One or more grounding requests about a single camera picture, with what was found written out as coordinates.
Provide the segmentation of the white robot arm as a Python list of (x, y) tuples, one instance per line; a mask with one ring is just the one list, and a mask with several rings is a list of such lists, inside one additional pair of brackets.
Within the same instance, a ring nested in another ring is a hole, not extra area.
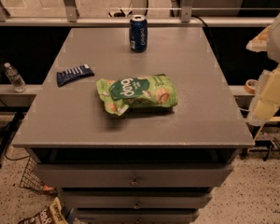
[(249, 106), (248, 123), (261, 126), (280, 108), (280, 13), (272, 24), (247, 43), (246, 48), (254, 52), (266, 51), (268, 58), (278, 63), (272, 72), (264, 70), (259, 76)]

